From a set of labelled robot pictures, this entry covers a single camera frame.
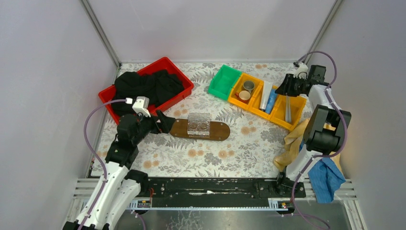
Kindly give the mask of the orange ceramic cup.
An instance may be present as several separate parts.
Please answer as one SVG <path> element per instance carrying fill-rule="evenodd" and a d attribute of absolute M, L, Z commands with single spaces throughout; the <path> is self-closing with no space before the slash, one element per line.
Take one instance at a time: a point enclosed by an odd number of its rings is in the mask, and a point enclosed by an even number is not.
<path fill-rule="evenodd" d="M 237 97 L 237 99 L 238 99 L 239 101 L 241 101 L 241 102 L 243 102 L 243 103 L 246 103 L 246 104 L 248 104 L 249 101 L 250 101 L 250 99 L 251 99 L 251 94 L 250 94 L 248 91 L 246 91 L 246 90 L 243 90 L 243 91 L 240 91 L 240 92 L 236 92 L 236 93 L 235 93 L 235 96 Z"/>

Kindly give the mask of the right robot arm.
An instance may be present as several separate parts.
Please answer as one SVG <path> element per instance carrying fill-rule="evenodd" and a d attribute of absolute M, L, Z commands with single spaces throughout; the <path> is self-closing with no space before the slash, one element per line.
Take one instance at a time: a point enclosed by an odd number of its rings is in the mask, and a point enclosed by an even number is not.
<path fill-rule="evenodd" d="M 304 130 L 302 150 L 295 160 L 278 174 L 275 193 L 287 197 L 303 181 L 303 174 L 323 157 L 337 153 L 346 142 L 351 113 L 342 110 L 332 96 L 329 83 L 325 82 L 326 68 L 320 65 L 308 67 L 295 62 L 294 73 L 287 73 L 276 93 L 281 96 L 308 96 L 313 109 Z"/>

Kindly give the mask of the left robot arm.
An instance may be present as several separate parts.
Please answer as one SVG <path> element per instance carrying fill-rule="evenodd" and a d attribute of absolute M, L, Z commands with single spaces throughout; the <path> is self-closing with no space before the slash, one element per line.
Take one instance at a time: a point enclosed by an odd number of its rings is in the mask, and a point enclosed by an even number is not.
<path fill-rule="evenodd" d="M 103 174 L 83 210 L 65 230 L 113 230 L 130 202 L 148 192 L 147 173 L 131 168 L 138 144 L 148 134 L 167 134 L 176 119 L 160 110 L 156 116 L 127 114 L 119 119 L 117 134 L 105 158 Z"/>

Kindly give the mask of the grey metal cup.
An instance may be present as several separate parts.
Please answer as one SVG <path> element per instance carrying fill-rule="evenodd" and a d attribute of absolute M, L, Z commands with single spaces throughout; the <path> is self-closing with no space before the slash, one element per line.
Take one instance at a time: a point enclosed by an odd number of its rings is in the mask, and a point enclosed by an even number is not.
<path fill-rule="evenodd" d="M 251 80 L 246 80 L 243 82 L 243 88 L 249 93 L 252 93 L 253 90 L 255 89 L 255 83 Z"/>

